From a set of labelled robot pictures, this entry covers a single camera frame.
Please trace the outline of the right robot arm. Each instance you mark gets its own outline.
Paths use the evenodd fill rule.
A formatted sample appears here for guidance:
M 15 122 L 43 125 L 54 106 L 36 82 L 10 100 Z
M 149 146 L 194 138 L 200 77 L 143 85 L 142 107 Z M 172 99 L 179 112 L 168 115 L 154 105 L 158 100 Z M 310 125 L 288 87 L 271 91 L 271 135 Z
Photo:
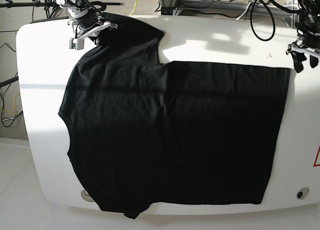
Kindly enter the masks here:
M 89 0 L 56 0 L 62 9 L 71 16 L 68 22 L 73 29 L 73 37 L 69 39 L 71 50 L 83 50 L 85 39 L 90 39 L 97 46 L 105 46 L 106 35 L 116 30 L 118 25 L 106 18 L 107 4 L 101 1 Z

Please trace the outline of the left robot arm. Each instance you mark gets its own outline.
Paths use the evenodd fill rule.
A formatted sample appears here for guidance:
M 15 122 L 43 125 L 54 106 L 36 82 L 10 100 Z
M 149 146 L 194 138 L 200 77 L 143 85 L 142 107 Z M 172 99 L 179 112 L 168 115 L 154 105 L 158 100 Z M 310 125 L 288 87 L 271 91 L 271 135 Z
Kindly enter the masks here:
M 320 0 L 297 0 L 298 21 L 294 23 L 297 29 L 297 39 L 288 45 L 287 55 L 291 55 L 293 66 L 297 73 L 303 71 L 303 62 L 309 56 L 311 68 L 320 63 Z

